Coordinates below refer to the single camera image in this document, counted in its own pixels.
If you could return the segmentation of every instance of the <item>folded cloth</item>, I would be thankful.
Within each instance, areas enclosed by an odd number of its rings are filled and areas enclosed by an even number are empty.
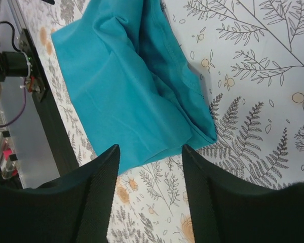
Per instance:
[[[52,39],[94,150],[120,145],[120,174],[180,154],[185,143],[216,141],[199,79],[159,0],[91,0],[82,19]]]

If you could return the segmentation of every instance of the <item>blue fabric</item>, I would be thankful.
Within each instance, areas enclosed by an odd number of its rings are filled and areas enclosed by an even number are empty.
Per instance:
[[[82,19],[52,39],[96,153],[120,145],[120,174],[180,154],[183,144],[216,141],[199,79],[159,0],[91,0]]]

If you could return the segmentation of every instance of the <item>floral tablecloth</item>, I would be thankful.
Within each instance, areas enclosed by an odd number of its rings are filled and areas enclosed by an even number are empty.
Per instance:
[[[89,0],[18,0],[80,165],[96,157],[69,100],[50,33]],[[163,0],[200,77],[217,143],[199,150],[252,183],[304,181],[304,0]],[[180,155],[119,176],[110,242],[194,242]]]

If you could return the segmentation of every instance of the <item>black metal frame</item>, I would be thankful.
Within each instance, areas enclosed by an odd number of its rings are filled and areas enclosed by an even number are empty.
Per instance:
[[[38,77],[38,85],[45,88],[42,94],[33,92],[32,98],[44,128],[60,176],[79,167],[69,137],[65,130],[60,112],[55,103],[52,91],[47,81],[39,55],[27,29],[20,35],[20,48],[31,56],[33,68]]]

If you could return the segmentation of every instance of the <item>black cable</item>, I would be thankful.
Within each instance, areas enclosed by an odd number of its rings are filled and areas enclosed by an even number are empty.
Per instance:
[[[0,21],[0,25],[1,24],[7,24],[11,27],[12,29],[12,39],[11,39],[11,45],[14,48],[14,50],[16,52],[20,52],[20,50],[15,46],[14,40],[15,40],[15,27],[12,25],[12,23],[8,22],[8,21]]]
[[[15,117],[15,118],[13,118],[10,122],[8,122],[8,123],[6,123],[6,124],[3,124],[3,125],[0,125],[0,128],[5,128],[5,127],[7,127],[7,126],[10,126],[12,123],[14,123],[16,120],[18,120],[19,119],[19,117],[22,115],[22,113],[24,112],[24,110],[25,110],[25,108],[26,108],[26,100],[27,100],[27,98],[26,98],[26,87],[25,87],[25,85],[26,85],[26,78],[24,78],[24,87],[23,87],[23,89],[24,89],[24,103],[23,103],[23,105],[22,105],[22,108],[21,108],[21,110],[20,110],[20,112],[18,113],[18,115]]]

